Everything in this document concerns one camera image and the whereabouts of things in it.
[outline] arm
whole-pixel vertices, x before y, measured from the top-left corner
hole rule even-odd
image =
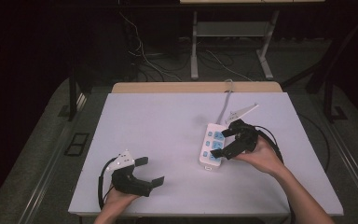
[[[254,152],[241,153],[235,159],[251,163],[257,170],[273,176],[278,181],[296,213],[298,223],[334,223],[262,137],[258,137]]]
[[[125,194],[115,189],[111,189],[107,195],[103,210],[97,216],[94,224],[113,224],[118,216],[131,204],[138,195]]]

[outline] white table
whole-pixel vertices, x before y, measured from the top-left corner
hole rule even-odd
[[[136,177],[164,175],[165,182],[150,197],[132,203],[124,217],[287,216],[286,196],[271,176],[241,161],[223,160],[216,172],[198,164],[206,125],[217,120],[225,99],[222,92],[109,94],[69,212],[100,212],[98,176],[108,160],[128,149],[134,158],[149,158],[147,165],[135,168]],[[223,118],[254,103],[259,107],[243,120],[272,131],[285,165],[329,215],[343,215],[287,93],[233,92]],[[106,192],[110,174],[104,180]]]

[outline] hand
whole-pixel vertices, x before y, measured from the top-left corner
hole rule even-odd
[[[276,172],[284,168],[283,163],[278,159],[275,151],[269,143],[261,136],[257,138],[257,145],[253,152],[241,153],[234,158],[239,161],[247,161],[251,163],[257,170],[275,175]]]
[[[95,219],[94,224],[114,223],[118,216],[140,196],[122,193],[112,188],[107,195],[103,210]]]

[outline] person's right hand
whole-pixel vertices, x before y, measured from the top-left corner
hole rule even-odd
[[[279,160],[275,151],[269,143],[261,136],[258,136],[257,145],[253,152],[245,151],[234,158],[239,161],[247,161],[251,163],[257,170],[275,175],[282,168],[283,163]]]

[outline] dark floor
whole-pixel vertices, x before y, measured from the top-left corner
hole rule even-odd
[[[146,57],[160,70],[140,65],[138,77],[131,81],[192,81],[189,72],[189,45],[183,40],[179,57],[158,54],[158,49],[149,49]],[[255,57],[255,50],[261,46],[257,39],[243,39],[238,46],[217,48],[216,44],[200,43],[199,81],[253,81],[265,80]],[[325,54],[330,42],[326,40],[280,41],[271,44],[267,59],[274,76],[273,81],[284,82],[318,62]],[[217,57],[234,74],[216,62]],[[335,87],[333,105],[342,108],[347,119],[329,123],[322,114],[323,92],[308,94],[305,77],[284,89],[289,93],[304,129],[326,171],[333,188],[340,199],[345,215],[334,217],[336,223],[358,223],[358,110],[348,100],[345,92]],[[68,80],[55,91],[33,134],[19,156],[4,186],[0,189],[0,223],[77,223],[79,217],[67,212],[76,181],[87,156],[90,140],[80,157],[64,156],[63,152],[74,133],[89,133],[89,139],[98,124],[103,103],[112,89],[107,82],[94,80],[90,93],[85,94],[83,104],[73,121],[60,116],[62,107],[68,106]],[[83,217],[83,223],[92,223],[94,217]],[[240,221],[221,219],[220,223]],[[123,219],[118,223],[132,222]],[[145,223],[201,223],[198,220],[160,219],[144,220]]]

